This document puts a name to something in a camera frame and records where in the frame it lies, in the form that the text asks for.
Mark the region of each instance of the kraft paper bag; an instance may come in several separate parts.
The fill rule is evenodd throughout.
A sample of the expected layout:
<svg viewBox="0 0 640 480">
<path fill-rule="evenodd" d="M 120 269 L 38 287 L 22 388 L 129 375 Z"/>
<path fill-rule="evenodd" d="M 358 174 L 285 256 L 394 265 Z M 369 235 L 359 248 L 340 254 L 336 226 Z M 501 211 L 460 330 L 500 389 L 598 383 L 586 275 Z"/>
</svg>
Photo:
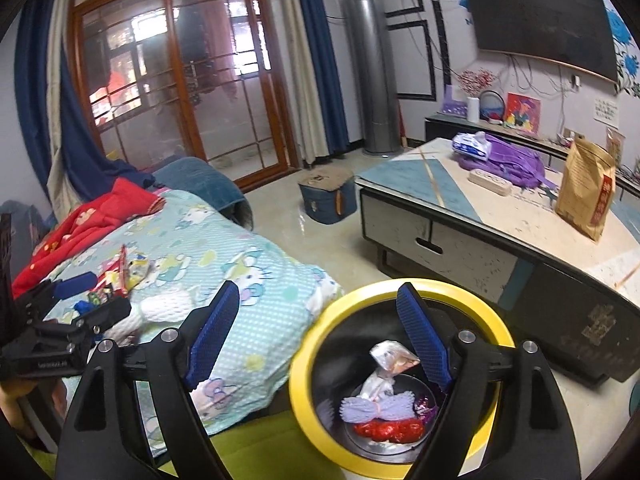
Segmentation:
<svg viewBox="0 0 640 480">
<path fill-rule="evenodd" d="M 600 146 L 575 139 L 564 164 L 556 213 L 598 241 L 616 190 L 616 164 Z"/>
</svg>

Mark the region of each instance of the red label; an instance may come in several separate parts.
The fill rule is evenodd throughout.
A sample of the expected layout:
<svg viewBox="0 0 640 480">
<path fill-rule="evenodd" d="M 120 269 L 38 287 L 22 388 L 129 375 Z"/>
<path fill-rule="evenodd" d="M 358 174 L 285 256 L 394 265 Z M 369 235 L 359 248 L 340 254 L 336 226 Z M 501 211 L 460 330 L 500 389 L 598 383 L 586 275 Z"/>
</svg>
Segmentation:
<svg viewBox="0 0 640 480">
<path fill-rule="evenodd" d="M 600 196 L 598 197 L 598 204 L 596 205 L 596 211 L 593 212 L 591 217 L 591 225 L 596 225 L 602 220 L 602 216 L 607 210 L 607 204 L 609 203 L 609 197 L 613 188 L 613 181 L 610 176 L 604 175 L 602 177 L 602 188 L 600 189 Z"/>
</svg>

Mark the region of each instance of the red cloth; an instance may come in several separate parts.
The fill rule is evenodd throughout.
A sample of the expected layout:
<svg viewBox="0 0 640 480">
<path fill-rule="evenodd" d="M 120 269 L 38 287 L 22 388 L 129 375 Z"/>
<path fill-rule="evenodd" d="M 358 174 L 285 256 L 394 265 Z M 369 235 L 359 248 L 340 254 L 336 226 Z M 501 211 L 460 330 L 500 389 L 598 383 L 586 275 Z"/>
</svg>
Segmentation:
<svg viewBox="0 0 640 480">
<path fill-rule="evenodd" d="M 117 178 L 111 192 L 81 205 L 47 237 L 12 283 L 14 298 L 40 283 L 58 264 L 88 249 L 125 222 L 156 213 L 163 206 L 164 198 L 126 178 Z"/>
</svg>

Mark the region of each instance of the bed sheet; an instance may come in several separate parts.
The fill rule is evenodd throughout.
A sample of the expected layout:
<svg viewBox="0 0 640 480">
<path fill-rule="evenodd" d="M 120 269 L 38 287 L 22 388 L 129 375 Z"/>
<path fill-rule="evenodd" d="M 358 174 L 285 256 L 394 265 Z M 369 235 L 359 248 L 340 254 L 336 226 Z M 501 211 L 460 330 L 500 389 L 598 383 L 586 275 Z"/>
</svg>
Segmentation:
<svg viewBox="0 0 640 480">
<path fill-rule="evenodd" d="M 135 219 L 61 264 L 50 278 L 98 275 L 124 244 L 154 263 L 131 291 L 132 313 L 106 333 L 119 344 L 146 342 L 209 304 L 225 280 L 238 285 L 241 306 L 210 378 L 191 394 L 204 427 L 215 434 L 271 402 L 287 380 L 289 363 L 320 312 L 342 295 L 324 270 L 304 265 L 278 246 L 224 218 L 197 196 L 161 193 L 166 205 Z M 82 295 L 49 314 L 70 322 Z M 69 401 L 79 378 L 66 380 Z M 138 384 L 143 421 L 154 455 L 165 449 L 147 383 Z"/>
</svg>

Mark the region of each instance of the drawer handle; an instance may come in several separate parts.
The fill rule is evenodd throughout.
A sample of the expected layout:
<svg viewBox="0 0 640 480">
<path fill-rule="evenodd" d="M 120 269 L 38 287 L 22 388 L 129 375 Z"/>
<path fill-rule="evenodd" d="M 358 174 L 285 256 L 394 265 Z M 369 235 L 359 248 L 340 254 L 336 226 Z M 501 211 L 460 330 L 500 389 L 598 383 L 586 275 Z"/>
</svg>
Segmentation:
<svg viewBox="0 0 640 480">
<path fill-rule="evenodd" d="M 436 244 L 434 244 L 434 243 L 432 243 L 432 242 L 430 242 L 428 240 L 425 240 L 424 238 L 417 237 L 415 239 L 415 243 L 420 245 L 420 247 L 424 247 L 425 249 L 433 251 L 436 254 L 444 253 L 444 251 L 442 250 L 442 247 L 440 247 L 439 245 L 436 245 Z"/>
</svg>

